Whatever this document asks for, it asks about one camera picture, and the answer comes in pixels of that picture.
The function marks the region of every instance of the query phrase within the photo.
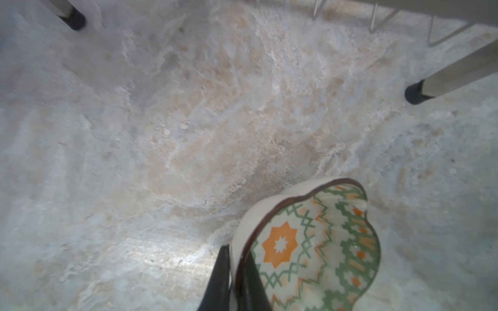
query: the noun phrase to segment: patterned bowl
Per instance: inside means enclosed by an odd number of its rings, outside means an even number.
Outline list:
[[[365,191],[351,179],[334,179],[273,207],[247,240],[273,310],[352,310],[380,261],[366,211]]]

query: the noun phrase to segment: white star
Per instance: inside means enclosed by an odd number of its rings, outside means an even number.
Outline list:
[[[285,237],[280,237],[278,241],[275,241],[275,247],[273,249],[276,250],[277,253],[282,253],[287,248],[287,243]]]

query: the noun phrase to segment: green geometric pattern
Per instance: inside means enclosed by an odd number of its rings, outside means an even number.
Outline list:
[[[366,207],[358,187],[332,186],[287,206],[265,226],[251,252],[274,310],[352,309],[374,280],[380,261],[377,237],[365,222]],[[285,221],[298,230],[299,246],[290,261],[274,268],[264,262],[262,243]]]

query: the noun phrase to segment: white bowl exterior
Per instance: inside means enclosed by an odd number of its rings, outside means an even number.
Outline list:
[[[237,268],[242,256],[242,250],[247,240],[264,217],[271,212],[277,204],[288,198],[306,195],[321,185],[340,178],[342,177],[322,177],[308,180],[284,190],[279,195],[268,197],[254,204],[242,217],[230,244],[232,282],[235,280],[235,274],[237,273]]]

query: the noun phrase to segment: marble surface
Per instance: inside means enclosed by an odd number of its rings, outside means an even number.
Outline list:
[[[337,175],[382,247],[356,310],[498,308],[498,77],[403,97],[497,29],[428,48],[430,17],[371,35],[356,2],[75,0],[75,33],[1,2],[0,310],[195,310],[252,204]]]

